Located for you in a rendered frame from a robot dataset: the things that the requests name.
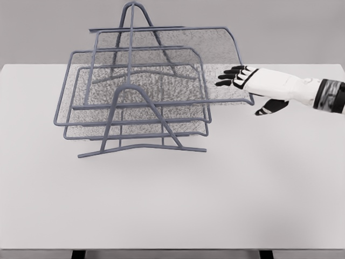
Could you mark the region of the large grey mesh tray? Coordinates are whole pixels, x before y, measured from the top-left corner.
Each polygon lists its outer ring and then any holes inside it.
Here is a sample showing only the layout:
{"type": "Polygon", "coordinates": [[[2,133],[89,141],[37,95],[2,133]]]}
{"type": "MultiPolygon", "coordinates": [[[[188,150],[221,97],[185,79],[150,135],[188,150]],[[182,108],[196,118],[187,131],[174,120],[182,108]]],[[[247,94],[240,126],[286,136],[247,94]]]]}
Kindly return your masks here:
{"type": "Polygon", "coordinates": [[[198,80],[205,102],[247,103],[253,96],[228,86],[216,86],[218,74],[242,64],[238,46],[226,27],[148,26],[91,29],[95,53],[108,52],[111,69],[120,65],[152,68],[176,78],[198,80]]]}

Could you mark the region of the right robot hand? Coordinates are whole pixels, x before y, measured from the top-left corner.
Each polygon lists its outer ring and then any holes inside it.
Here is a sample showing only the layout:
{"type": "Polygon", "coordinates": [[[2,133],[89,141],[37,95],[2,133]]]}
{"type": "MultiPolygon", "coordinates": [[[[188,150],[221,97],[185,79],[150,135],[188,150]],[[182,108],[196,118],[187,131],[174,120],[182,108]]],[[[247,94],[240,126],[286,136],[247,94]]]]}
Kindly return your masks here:
{"type": "Polygon", "coordinates": [[[265,105],[255,112],[256,116],[276,113],[287,107],[294,96],[298,77],[265,68],[239,65],[218,76],[216,86],[234,86],[252,95],[268,97],[265,105]]]}

